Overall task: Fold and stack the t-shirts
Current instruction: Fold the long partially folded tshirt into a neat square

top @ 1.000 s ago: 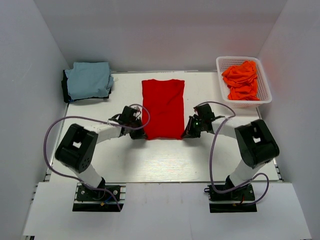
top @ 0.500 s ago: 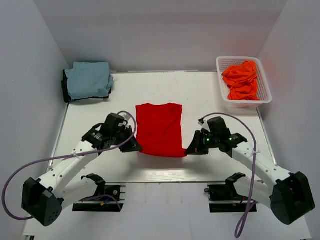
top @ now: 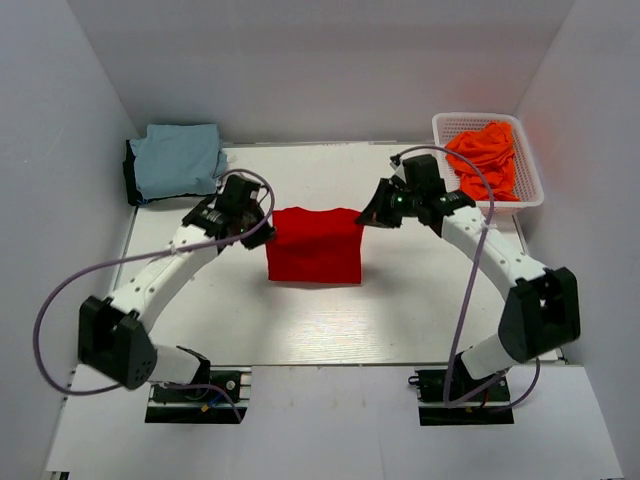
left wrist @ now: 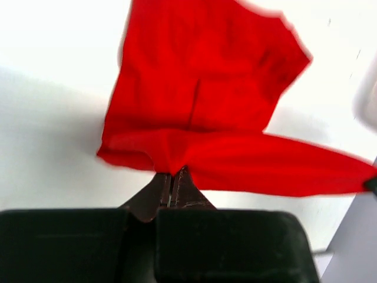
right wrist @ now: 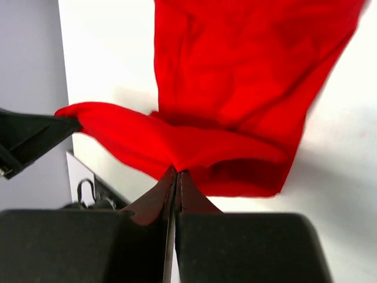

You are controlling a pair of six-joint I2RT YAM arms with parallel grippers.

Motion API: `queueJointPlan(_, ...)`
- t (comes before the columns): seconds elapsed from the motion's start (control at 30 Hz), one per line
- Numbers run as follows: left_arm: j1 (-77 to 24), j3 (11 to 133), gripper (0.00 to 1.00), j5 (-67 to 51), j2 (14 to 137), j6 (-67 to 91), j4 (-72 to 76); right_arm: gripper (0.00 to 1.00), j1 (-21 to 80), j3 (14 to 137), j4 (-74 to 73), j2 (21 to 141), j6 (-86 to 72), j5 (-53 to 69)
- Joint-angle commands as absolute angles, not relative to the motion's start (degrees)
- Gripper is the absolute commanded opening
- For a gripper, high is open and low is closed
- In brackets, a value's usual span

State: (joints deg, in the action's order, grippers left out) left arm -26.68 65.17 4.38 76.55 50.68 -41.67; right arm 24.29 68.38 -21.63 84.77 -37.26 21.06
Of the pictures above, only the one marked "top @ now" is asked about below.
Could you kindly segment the red t shirt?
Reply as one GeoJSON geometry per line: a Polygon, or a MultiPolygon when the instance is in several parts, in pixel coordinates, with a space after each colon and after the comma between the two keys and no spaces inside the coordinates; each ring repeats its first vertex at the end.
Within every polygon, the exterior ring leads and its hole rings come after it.
{"type": "Polygon", "coordinates": [[[268,279],[359,285],[364,227],[356,223],[358,216],[347,208],[276,210],[275,238],[266,245],[268,279]]]}

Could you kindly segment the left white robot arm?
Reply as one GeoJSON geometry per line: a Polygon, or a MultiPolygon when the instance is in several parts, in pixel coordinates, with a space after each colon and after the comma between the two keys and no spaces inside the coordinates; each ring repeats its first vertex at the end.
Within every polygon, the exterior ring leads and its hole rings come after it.
{"type": "Polygon", "coordinates": [[[155,344],[150,333],[171,300],[226,246],[239,241],[251,250],[274,232],[255,200],[244,207],[196,206],[168,243],[167,256],[151,260],[106,298],[83,302],[79,361],[128,390],[177,384],[188,398],[202,398],[211,387],[210,361],[186,347],[155,344]]]}

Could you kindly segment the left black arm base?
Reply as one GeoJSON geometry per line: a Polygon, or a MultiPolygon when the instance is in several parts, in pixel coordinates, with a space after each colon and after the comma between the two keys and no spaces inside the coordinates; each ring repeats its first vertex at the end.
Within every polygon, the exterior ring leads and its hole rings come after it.
{"type": "Polygon", "coordinates": [[[212,369],[204,388],[151,387],[147,424],[234,425],[244,419],[250,401],[249,367],[212,369]]]}

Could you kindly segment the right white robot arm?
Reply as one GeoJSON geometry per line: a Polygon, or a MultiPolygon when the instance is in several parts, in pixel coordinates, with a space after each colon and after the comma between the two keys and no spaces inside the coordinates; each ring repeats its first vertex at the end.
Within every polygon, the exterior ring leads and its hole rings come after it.
{"type": "Polygon", "coordinates": [[[515,248],[464,192],[447,191],[431,155],[399,161],[379,181],[359,225],[394,229],[415,218],[474,262],[505,305],[495,334],[455,357],[453,390],[472,399],[488,377],[577,340],[578,282],[567,268],[551,269],[515,248]]]}

